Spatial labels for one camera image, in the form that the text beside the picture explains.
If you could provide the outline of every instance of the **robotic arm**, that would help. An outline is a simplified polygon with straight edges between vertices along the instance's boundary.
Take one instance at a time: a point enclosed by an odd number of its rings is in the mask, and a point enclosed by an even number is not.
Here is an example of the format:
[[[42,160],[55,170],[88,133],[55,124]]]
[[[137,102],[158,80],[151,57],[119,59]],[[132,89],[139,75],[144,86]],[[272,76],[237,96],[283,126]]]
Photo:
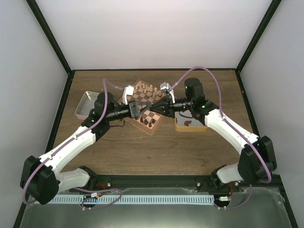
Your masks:
[[[40,204],[51,201],[57,193],[75,187],[94,188],[96,174],[89,168],[83,166],[74,171],[61,173],[62,169],[75,156],[86,147],[98,141],[109,129],[110,121],[119,120],[126,117],[139,117],[146,110],[150,110],[164,116],[175,117],[175,112],[190,110],[192,116],[202,124],[212,128],[223,136],[240,154],[239,163],[224,165],[212,172],[212,182],[218,186],[231,181],[246,181],[255,183],[266,176],[264,167],[259,162],[256,154],[227,123],[219,111],[219,107],[213,102],[205,99],[203,86],[197,78],[189,78],[185,81],[186,97],[175,98],[173,90],[168,83],[161,84],[162,91],[165,92],[161,100],[153,105],[149,102],[126,101],[127,95],[132,95],[133,88],[128,86],[123,93],[124,104],[118,104],[111,93],[108,94],[106,114],[103,120],[91,130],[81,134],[96,123],[102,115],[105,103],[105,94],[99,94],[89,116],[84,120],[77,131],[65,140],[58,147],[52,149],[39,158],[30,156],[26,159],[21,176],[20,186],[25,187],[30,175],[34,170],[46,162],[35,174],[26,189],[32,197]],[[224,115],[235,128],[237,128],[258,150],[265,161],[270,172],[276,169],[276,158],[273,145],[266,136],[259,138]]]

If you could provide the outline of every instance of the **gray tray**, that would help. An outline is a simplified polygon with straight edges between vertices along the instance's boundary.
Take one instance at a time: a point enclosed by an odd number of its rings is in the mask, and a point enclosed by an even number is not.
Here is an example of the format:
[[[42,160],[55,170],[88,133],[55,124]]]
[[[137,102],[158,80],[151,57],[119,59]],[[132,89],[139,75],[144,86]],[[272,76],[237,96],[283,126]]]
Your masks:
[[[99,93],[86,91],[82,96],[79,105],[75,111],[75,115],[80,120],[85,120],[91,111],[94,108],[94,102],[97,100]]]

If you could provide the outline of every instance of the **brown wooden surface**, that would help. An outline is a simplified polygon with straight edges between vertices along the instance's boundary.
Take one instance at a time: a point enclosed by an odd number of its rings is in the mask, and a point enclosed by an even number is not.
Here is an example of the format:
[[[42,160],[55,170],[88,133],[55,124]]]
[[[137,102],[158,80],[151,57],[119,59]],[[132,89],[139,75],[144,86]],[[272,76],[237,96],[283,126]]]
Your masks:
[[[153,85],[173,84],[183,71],[78,71],[66,101],[55,145],[69,137],[81,124],[75,110],[85,91],[102,92],[102,79],[124,87],[142,79]],[[247,130],[251,130],[248,115],[234,71],[213,71],[222,92],[224,112]],[[218,104],[215,83],[207,72],[194,71],[204,86],[206,98]],[[118,100],[121,92],[108,87]],[[183,82],[174,90],[184,95]],[[132,124],[111,128],[98,142],[86,148],[64,169],[88,166],[99,174],[180,174],[209,175],[224,164],[238,162],[234,148],[212,129],[205,132],[177,132],[174,119],[165,118],[153,136]]]

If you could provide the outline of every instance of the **white wall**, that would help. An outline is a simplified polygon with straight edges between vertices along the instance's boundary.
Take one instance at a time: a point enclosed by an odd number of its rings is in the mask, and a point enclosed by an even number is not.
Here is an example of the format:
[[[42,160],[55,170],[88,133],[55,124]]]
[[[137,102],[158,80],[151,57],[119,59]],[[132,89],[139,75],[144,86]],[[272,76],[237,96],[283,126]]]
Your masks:
[[[21,206],[24,160],[46,148],[67,75],[25,0],[0,1],[0,227]]]
[[[271,0],[37,0],[72,69],[236,67]]]
[[[304,227],[304,1],[282,1],[241,72],[258,128],[275,146],[299,227]]]

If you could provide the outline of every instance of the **black metal frame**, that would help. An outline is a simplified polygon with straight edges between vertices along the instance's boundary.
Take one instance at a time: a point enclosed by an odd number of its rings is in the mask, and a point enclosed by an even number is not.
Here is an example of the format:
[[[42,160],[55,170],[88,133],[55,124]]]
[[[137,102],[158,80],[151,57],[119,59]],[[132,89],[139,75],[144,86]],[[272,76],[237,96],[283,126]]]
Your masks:
[[[243,100],[246,106],[246,110],[248,113],[248,117],[251,123],[252,130],[255,134],[259,135],[258,128],[249,104],[249,100],[244,88],[244,85],[242,83],[241,79],[241,71],[248,61],[252,51],[254,50],[256,44],[258,43],[259,39],[261,38],[264,30],[266,29],[268,23],[270,22],[272,16],[274,15],[276,9],[278,8],[281,0],[272,0],[266,14],[264,15],[260,25],[258,26],[254,36],[252,37],[240,63],[238,64],[237,68],[213,68],[210,70],[234,70],[237,76],[237,81],[240,86],[240,90],[242,92]],[[42,12],[40,11],[37,3],[35,0],[27,0],[27,3],[31,10],[33,11],[33,14],[35,15],[38,23],[40,24],[41,28],[43,29],[46,37],[48,38],[51,46],[53,47],[58,59],[60,60],[62,66],[66,70],[66,73],[68,75],[66,85],[63,91],[63,95],[60,100],[60,104],[57,110],[57,114],[55,117],[55,121],[52,127],[52,131],[49,137],[49,141],[46,147],[46,152],[50,151],[53,148],[54,141],[56,138],[56,134],[59,128],[59,124],[61,121],[61,117],[63,114],[63,110],[65,108],[65,104],[67,101],[67,96],[70,90],[70,87],[72,85],[73,77],[76,72],[76,70],[71,70],[70,66],[68,65],[68,62],[66,58],[64,57],[52,31],[50,30]],[[113,71],[110,69],[101,69],[104,71]],[[177,69],[116,69],[115,71],[125,71],[125,70],[137,70],[137,71],[142,71],[142,70],[188,70],[186,68],[177,68]],[[102,182],[106,183],[111,183],[112,187],[115,188],[132,188],[132,187],[145,187],[145,188],[155,188],[155,187],[181,187],[181,188],[196,188],[198,191],[203,190],[205,191],[206,188],[201,189],[197,186],[197,182],[201,181],[203,182],[204,179],[209,178],[210,176],[189,176],[189,175],[183,175],[183,176],[137,176],[137,175],[103,175],[99,176],[99,179]],[[240,186],[248,186],[246,183],[240,183]],[[291,206],[289,204],[288,197],[286,195],[283,183],[281,181],[281,178],[279,175],[274,175],[273,180],[270,184],[256,184],[254,187],[278,187],[280,194],[284,197],[285,202],[284,206],[285,209],[288,213],[289,220],[291,222],[292,227],[297,228],[298,225],[296,223],[294,214],[292,212]],[[210,194],[219,194],[216,191],[213,191],[212,189],[207,190]],[[19,213],[17,215],[14,228],[19,228],[21,225],[21,221],[23,218],[23,214],[25,212],[26,205],[22,204],[19,210]]]

